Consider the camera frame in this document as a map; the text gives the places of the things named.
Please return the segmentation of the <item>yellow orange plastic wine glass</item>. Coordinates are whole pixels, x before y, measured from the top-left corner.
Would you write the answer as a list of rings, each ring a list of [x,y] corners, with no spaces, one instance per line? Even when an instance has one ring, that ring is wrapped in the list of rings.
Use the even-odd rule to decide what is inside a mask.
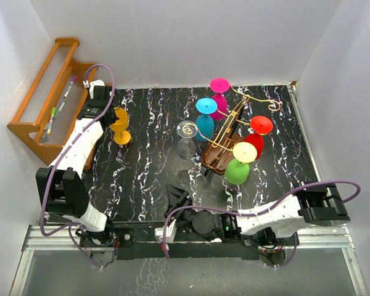
[[[131,142],[131,135],[127,130],[129,125],[128,113],[121,107],[115,107],[114,112],[117,120],[110,125],[110,129],[114,132],[113,140],[120,146],[127,145]]]

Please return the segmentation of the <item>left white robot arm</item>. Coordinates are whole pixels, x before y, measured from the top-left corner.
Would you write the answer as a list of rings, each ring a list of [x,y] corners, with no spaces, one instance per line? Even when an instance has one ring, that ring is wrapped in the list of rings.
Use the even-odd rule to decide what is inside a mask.
[[[82,174],[97,141],[115,121],[111,108],[115,91],[102,80],[93,81],[87,90],[69,139],[49,166],[38,169],[36,184],[43,215],[66,218],[77,224],[77,236],[108,246],[115,238],[112,222],[91,204]]]

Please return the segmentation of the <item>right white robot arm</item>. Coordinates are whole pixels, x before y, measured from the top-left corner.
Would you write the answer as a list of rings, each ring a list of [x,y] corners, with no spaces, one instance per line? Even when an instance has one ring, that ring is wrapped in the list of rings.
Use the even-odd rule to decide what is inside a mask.
[[[166,227],[155,230],[159,242],[174,241],[178,228],[189,228],[209,242],[242,241],[245,245],[277,246],[309,225],[337,226],[350,221],[335,184],[301,189],[284,199],[236,212],[196,210],[188,191],[166,185]]]

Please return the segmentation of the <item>red plastic wine glass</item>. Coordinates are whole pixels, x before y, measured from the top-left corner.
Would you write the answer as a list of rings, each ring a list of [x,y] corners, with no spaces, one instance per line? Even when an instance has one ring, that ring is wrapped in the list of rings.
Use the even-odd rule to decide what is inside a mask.
[[[254,133],[246,136],[244,138],[244,142],[247,142],[256,148],[256,160],[258,160],[262,155],[265,146],[263,136],[273,130],[273,122],[269,118],[260,115],[251,119],[250,127],[253,129]]]

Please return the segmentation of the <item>magenta plastic wine glass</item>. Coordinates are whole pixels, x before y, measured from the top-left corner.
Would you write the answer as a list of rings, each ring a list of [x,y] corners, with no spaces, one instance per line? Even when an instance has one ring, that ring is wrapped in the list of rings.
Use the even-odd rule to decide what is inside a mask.
[[[210,89],[215,93],[212,99],[217,103],[217,110],[210,115],[213,120],[223,119],[228,111],[228,103],[224,93],[229,87],[229,81],[225,78],[215,78],[210,82]]]

